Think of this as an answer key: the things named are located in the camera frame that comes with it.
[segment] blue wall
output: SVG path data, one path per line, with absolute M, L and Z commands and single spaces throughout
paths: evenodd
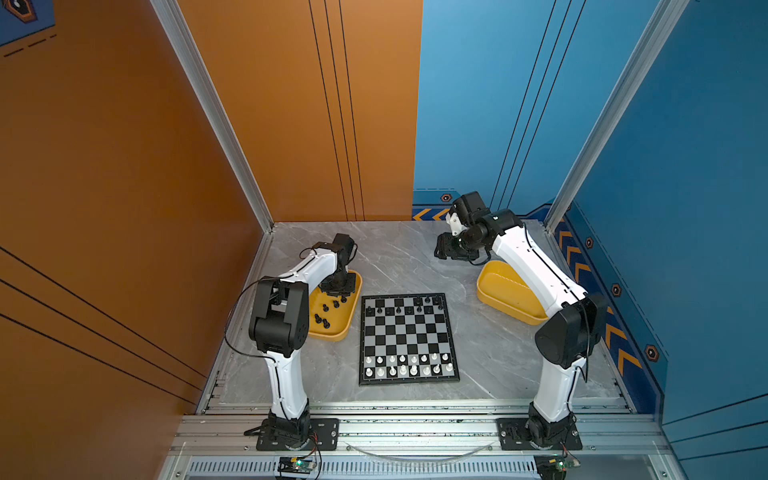
M 768 423 L 708 435 L 768 422 L 767 55 L 768 3 L 692 1 L 576 199 L 664 349 L 691 478 L 768 458 L 685 460 L 768 445 Z
M 510 207 L 526 213 L 554 198 L 656 4 L 558 0 L 553 11 L 551 0 L 425 0 L 414 188 L 450 188 L 462 194 L 477 190 L 490 203 L 501 179 L 492 207 L 505 207 L 541 118 Z M 548 33 L 502 169 L 550 12 Z

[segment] chessboard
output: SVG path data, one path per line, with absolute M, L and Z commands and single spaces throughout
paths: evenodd
M 444 293 L 364 296 L 359 384 L 458 382 Z

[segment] gray marble surface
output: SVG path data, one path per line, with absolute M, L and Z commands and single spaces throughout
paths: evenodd
M 528 224 L 531 236 L 551 257 L 541 224 Z M 349 234 L 359 246 L 349 268 L 362 275 L 362 295 L 445 293 L 453 331 L 460 382 L 359 386 L 359 305 L 349 335 L 331 343 L 309 338 L 302 348 L 304 388 L 312 402 L 370 400 L 532 399 L 538 388 L 541 355 L 534 344 L 538 329 L 481 303 L 476 294 L 480 266 L 434 258 L 445 222 L 278 223 L 264 275 L 279 275 L 299 262 L 298 254 L 317 241 Z M 236 346 L 257 353 L 245 329 Z M 270 402 L 265 361 L 234 355 L 224 368 L 220 405 Z M 615 399 L 619 388 L 606 359 L 590 357 L 589 383 L 578 383 L 576 396 Z

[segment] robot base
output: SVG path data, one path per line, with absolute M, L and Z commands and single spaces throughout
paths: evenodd
M 581 450 L 581 438 L 576 429 L 576 416 L 571 413 L 559 422 L 543 419 L 533 403 L 527 419 L 496 419 L 498 439 L 502 450 L 559 449 L 561 442 L 568 450 Z
M 248 430 L 244 435 L 252 435 L 256 430 Z M 315 434 L 317 434 L 318 449 L 324 452 L 336 450 L 339 419 L 311 419 L 308 409 L 294 420 L 286 420 L 270 412 L 261 422 L 256 450 L 262 452 L 311 450 L 315 446 L 313 444 Z

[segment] aluminum frame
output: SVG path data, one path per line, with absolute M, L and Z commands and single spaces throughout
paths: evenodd
M 264 196 L 261 194 L 253 171 L 248 164 L 243 148 L 237 140 L 235 130 L 230 123 L 227 112 L 216 92 L 214 81 L 210 78 L 205 67 L 203 57 L 197 49 L 192 32 L 184 20 L 184 14 L 176 0 L 150 0 L 160 24 L 163 25 L 165 35 L 173 46 L 176 56 L 181 63 L 187 78 L 194 89 L 197 100 L 203 108 L 210 126 L 219 139 L 221 148 L 230 162 L 237 181 L 243 189 L 248 204 L 259 221 L 264 233 L 271 232 L 274 221 L 266 206 Z
M 650 70 L 651 65 L 654 64 L 664 43 L 667 42 L 667 38 L 669 38 L 688 2 L 689 0 L 660 0 L 656 6 L 654 14 L 650 17 L 648 25 L 643 30 L 640 40 L 624 66 L 611 96 L 605 102 L 600 117 L 595 122 L 587 141 L 584 142 L 571 171 L 568 172 L 568 176 L 547 213 L 544 227 L 549 233 L 554 232 L 568 206 L 576 198 L 576 193 L 603 151 L 608 138 L 614 133 L 621 116 L 624 115 L 634 94 L 643 83 L 645 75 Z

